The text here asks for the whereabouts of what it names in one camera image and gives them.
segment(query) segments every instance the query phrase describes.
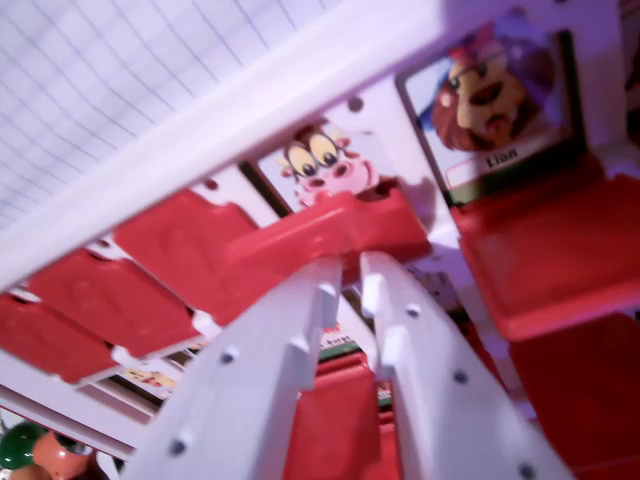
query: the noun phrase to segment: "cow eye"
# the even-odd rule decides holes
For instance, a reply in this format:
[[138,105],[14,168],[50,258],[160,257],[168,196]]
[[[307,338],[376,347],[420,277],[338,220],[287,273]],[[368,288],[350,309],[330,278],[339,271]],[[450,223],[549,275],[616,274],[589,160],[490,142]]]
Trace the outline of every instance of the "cow eye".
[[449,79],[449,83],[456,90],[458,90],[460,88],[460,79],[458,77],[450,78]]
[[322,133],[316,133],[309,139],[309,148],[323,167],[330,167],[338,161],[338,147]]
[[310,177],[318,171],[318,167],[311,153],[300,145],[290,146],[287,151],[287,158],[298,175]]

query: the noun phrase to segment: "green toy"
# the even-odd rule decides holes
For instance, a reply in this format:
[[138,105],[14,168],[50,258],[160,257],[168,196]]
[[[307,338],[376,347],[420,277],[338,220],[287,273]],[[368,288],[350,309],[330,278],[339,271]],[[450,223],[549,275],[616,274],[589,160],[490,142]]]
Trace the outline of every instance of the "green toy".
[[47,429],[33,422],[22,422],[0,440],[0,467],[17,470],[33,463],[33,446]]

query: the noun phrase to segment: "cartoon lion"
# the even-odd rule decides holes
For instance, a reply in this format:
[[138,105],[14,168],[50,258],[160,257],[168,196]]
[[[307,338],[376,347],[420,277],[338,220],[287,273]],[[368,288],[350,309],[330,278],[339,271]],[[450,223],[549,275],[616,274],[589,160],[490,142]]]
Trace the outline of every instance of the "cartoon lion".
[[340,192],[358,194],[380,181],[373,162],[348,149],[349,137],[341,132],[330,136],[321,126],[298,132],[278,160],[282,176],[295,180],[294,194],[304,207]]
[[489,24],[449,52],[452,65],[420,114],[450,150],[493,150],[515,139],[553,88],[549,51],[526,38],[497,37]]

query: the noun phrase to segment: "red plastic tile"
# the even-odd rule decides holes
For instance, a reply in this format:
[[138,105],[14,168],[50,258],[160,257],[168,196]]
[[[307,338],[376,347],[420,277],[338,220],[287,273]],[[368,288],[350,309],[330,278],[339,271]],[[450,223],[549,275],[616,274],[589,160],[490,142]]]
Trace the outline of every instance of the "red plastic tile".
[[385,251],[400,260],[430,251],[423,226],[398,189],[373,202],[342,193],[259,230],[237,206],[210,205],[183,192],[118,227],[115,239],[220,325],[319,256],[341,255],[350,282],[358,278],[362,251]]
[[511,357],[540,425],[571,467],[640,455],[637,322],[613,314],[512,344]]
[[0,295],[0,347],[69,383],[116,365],[99,338],[42,303],[9,294]]
[[252,282],[226,281],[225,255],[229,242],[256,228],[237,205],[212,205],[185,190],[120,225],[115,241],[190,306],[220,315],[228,303],[248,306],[240,287]]
[[454,210],[478,287],[510,340],[640,303],[640,181],[570,174]]
[[380,461],[367,469],[362,480],[401,480],[399,459],[393,413],[385,412],[380,414]]
[[133,262],[77,250],[36,273],[29,289],[107,342],[144,356],[199,335],[185,305]]
[[284,478],[353,480],[380,456],[376,381],[364,354],[318,367],[298,400]]

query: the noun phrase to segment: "cartoon animal picture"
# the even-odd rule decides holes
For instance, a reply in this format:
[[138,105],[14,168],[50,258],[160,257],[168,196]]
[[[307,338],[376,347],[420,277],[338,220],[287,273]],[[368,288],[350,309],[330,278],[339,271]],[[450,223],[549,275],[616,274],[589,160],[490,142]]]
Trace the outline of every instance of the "cartoon animal picture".
[[129,380],[144,383],[152,387],[175,388],[177,385],[175,380],[158,371],[148,372],[146,370],[129,368],[125,370],[124,376]]
[[640,84],[640,38],[638,38],[638,49],[633,56],[633,64],[631,74],[624,85],[625,90],[631,90],[634,86]]
[[450,150],[483,151],[514,140],[540,112],[555,78],[547,48],[497,36],[488,24],[450,49],[451,66],[420,114]]
[[298,132],[285,147],[278,159],[281,175],[295,181],[294,195],[302,206],[340,192],[358,194],[378,184],[373,162],[349,150],[350,144],[342,132],[329,135],[315,125]]

